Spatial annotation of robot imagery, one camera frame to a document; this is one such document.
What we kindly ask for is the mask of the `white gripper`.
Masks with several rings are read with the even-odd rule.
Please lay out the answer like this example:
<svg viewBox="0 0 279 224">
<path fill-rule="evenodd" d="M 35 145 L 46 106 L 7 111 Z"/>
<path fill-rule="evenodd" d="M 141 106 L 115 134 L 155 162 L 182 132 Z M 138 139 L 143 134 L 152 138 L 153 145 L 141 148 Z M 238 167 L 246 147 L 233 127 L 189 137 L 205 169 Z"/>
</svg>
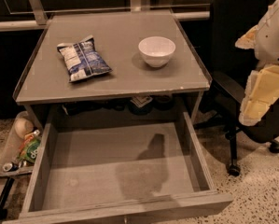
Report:
<svg viewBox="0 0 279 224">
<path fill-rule="evenodd" d="M 279 98 L 279 0 L 269 6 L 258 26 L 237 39 L 235 47 L 255 48 L 259 61 L 274 63 L 260 71 L 252 71 L 247 80 L 239 121 L 244 126 L 254 126 Z"/>
</svg>

